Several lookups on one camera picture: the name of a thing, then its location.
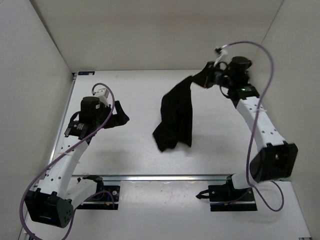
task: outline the purple cable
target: purple cable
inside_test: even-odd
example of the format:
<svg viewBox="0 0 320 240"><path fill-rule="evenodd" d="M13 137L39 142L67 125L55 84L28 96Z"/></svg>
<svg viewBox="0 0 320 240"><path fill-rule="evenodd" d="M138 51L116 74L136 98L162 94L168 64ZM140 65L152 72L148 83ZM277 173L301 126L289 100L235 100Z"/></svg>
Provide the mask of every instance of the purple cable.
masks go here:
<svg viewBox="0 0 320 240"><path fill-rule="evenodd" d="M246 177L246 181L248 183L248 185L251 187L251 188L254 188L256 190L256 192L258 193L258 195L260 196L260 198L262 199L262 201L264 202L264 204L273 212L279 212L282 210L282 208L284 207L285 205L285 196L284 196L284 193L282 192L280 186L274 182L274 181L271 181L273 184L276 185L276 187L279 189L280 193L281 193L281 206L278 208L278 209L273 209L272 207L269 206L269 204L267 203L267 201L265 200L265 198L262 196L262 194L259 192L259 190L257 189L257 187L255 185L253 185L250 180L249 180L249 163L250 163L250 154L251 154L251 149L252 149L252 145L253 145L253 142L254 142L254 138L255 138L255 133L256 133L256 128L257 128L257 123L258 123L258 118L259 118L259 109L260 109L260 106L261 106L261 102L262 102L262 99L265 97L266 93L267 93L267 90L268 88L270 87L270 84L272 82L272 79L274 77L274 72L275 72L275 64L274 64L274 60L270 54L270 52L264 47L262 46L261 44L259 43L256 43L254 41L236 41L236 42L232 42L230 44L227 44L227 45L224 45L222 48L226 48L226 47L229 47L229 46L232 46L232 45L236 45L236 44L251 44L251 45L255 45L257 46L258 48L262 49L265 54L267 55L269 61L270 61L270 77L269 77L269 80L262 92L262 94L260 95L260 98L259 98L259 101L258 101L258 104L257 104L257 111L255 113L255 118L254 118L254 122L253 122L253 126L252 126L252 131L251 131L251 137L250 137L250 142L249 142L249 147L248 147L248 153L247 153L247 157L246 157L246 167L245 167L245 177Z"/></svg>
<svg viewBox="0 0 320 240"><path fill-rule="evenodd" d="M77 142L75 145L71 146L69 149L67 149L64 153L62 153L60 156L58 156L55 160L53 160L49 165L47 165L32 181L31 183L27 186L27 188L25 189L23 195L22 195L22 198L21 198L21 202L20 202L20 206L19 206L19 217L20 217L20 222L22 224L22 227L24 228L24 230L26 231L26 233L31 237L33 238L34 240L42 240L41 238L37 237L27 226L26 224L26 221L25 221L25 218L24 218L24 202L25 202L25 199L26 199L26 195L28 193L28 191L32 188L32 186L36 183L37 180L39 180L39 178L50 168L52 167L53 165L55 165L58 161L60 161L67 153L71 152L73 149L75 149L76 147L78 147L80 144L82 144L84 141L86 141L87 139L93 137L100 129L102 129L104 127L104 125L106 125L106 123L108 122L108 120L110 119L114 109L115 109L115 96L114 96L114 93L112 92L112 90L107 86L105 85L104 83L96 83L95 85L93 85L92 87L92 92L94 92L94 89L96 86L98 85L101 85L103 87L105 87L106 89L108 89L108 91L110 92L111 94L111 97L112 97L112 107L111 107L111 111L109 113L109 115L106 117L106 119L104 120L104 122L95 130L93 131L91 134L89 134L88 136L86 136L85 138L83 138L82 140L80 140L79 142ZM101 194L103 193L104 191L100 191L98 193L95 193L94 195L90 196L88 199L98 195L98 194ZM110 194L111 196L111 199L112 199L112 204L113 204L113 207L115 206L115 202L114 202L114 198L113 196ZM72 224L73 224L73 221L74 221L74 215L75 215L75 212L76 210L73 211L73 215L72 215L72 219L71 219L71 222L70 222L70 226L69 226L69 229L66 233L66 235L63 237L62 240L65 240L70 231L71 231L71 227L72 227Z"/></svg>

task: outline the purple hose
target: purple hose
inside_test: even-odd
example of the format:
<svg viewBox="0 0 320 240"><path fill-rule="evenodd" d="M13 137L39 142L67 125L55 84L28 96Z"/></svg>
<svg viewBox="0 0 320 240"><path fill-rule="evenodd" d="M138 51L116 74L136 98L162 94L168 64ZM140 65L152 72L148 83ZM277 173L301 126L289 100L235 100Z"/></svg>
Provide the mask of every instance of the purple hose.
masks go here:
<svg viewBox="0 0 320 240"><path fill-rule="evenodd" d="M270 52L264 47L262 46L261 44L259 43L256 43L254 41L236 41L236 42L232 42L230 44L227 44L227 45L224 45L223 48L225 47L229 47L229 46L232 46L232 45L236 45L236 44L251 44L251 45L255 45L257 46L258 48L262 49L265 54L267 55L269 61L270 61L270 77L269 77L269 80L262 92L262 94L260 95L260 98L259 98L259 101L258 101L258 104L257 104L257 111L255 113L255 118L254 118L254 122L253 122L253 126L252 126L252 131L251 131L251 137L250 137L250 142L249 142L249 147L248 147L248 153L247 153L247 156L246 156L246 167L245 167L245 177L246 177L246 181L248 183L248 185L252 188L254 188L256 190L256 192L258 193L258 195L261 197L262 201L265 203L265 205L273 212L279 212L282 210L282 208L284 207L285 205L285 196L284 196L284 193L282 192L280 186L274 182L274 181L271 181L273 184L276 185L276 187L280 190L280 193L281 193L281 206L278 208L278 209L273 209L269 206L269 204L267 203L267 201L265 200L265 198L262 196L262 194L259 192L259 190L257 189L257 187L255 185L253 185L250 180L249 180L249 163L250 163L250 154L251 154L251 149L252 149L252 145L253 145L253 142L254 142L254 138L255 138L255 133L256 133L256 128L257 128L257 123L258 123L258 118L259 118L259 109L260 109L260 106L261 106L261 102L262 102L262 99L265 97L266 93L267 93L267 90L268 88L270 87L270 84L272 82L272 79L274 77L274 73L275 73L275 64L274 64L274 60L270 54Z"/></svg>
<svg viewBox="0 0 320 240"><path fill-rule="evenodd" d="M76 147L78 147L80 144L82 144L84 141L86 141L87 139L93 137L100 129L102 129L104 127L104 125L106 125L106 123L108 122L108 120L110 119L114 109L115 109L115 96L114 96L114 93L112 92L112 90L107 86L105 85L104 83L96 83L95 85L93 85L92 87L92 91L94 91L95 87L98 86L98 85L101 85L103 87L105 87L106 89L108 89L108 91L110 92L111 94L111 97L112 97L112 107L111 107L111 111L109 113L109 115L106 117L106 119L104 120L104 122L95 130L93 131L91 134L89 134L88 136L86 136L85 138L83 138L82 140L80 140L79 142L77 142L75 145L71 146L69 149L67 149L64 153L62 153L60 156L58 156L55 160L53 160L48 166L46 166L31 182L30 184L27 186L27 188L25 189L23 195L22 195L22 198L21 198L21 202L20 202L20 206L19 206L19 217L20 217L20 222L22 224L22 227L24 228L24 230L26 231L26 233L31 237L33 238L34 240L42 240L41 238L37 237L27 226L26 224L26 221L25 221L25 218L24 218L24 202L25 202L25 199L26 199L26 195L28 193L28 191L32 188L32 186L36 183L37 180L39 180L39 178L50 168L52 167L53 165L55 165L58 161L60 161L67 153L71 152L73 149L75 149ZM101 194L103 192L107 192L107 191L100 191L100 192L97 192L95 193L94 195L90 196L88 199L98 195L98 194ZM114 198L113 196L110 194L110 192L107 192L109 193L109 195L111 196L111 199L112 199L112 204L113 204L113 207L115 206L115 202L114 202ZM66 233L66 235L63 237L62 240L65 240L70 231L71 231L71 227L72 227L72 224L74 222L74 216L75 216L75 212L76 210L73 211L73 215L72 215L72 219L71 219L71 222L70 222L70 226L69 226L69 229Z"/></svg>

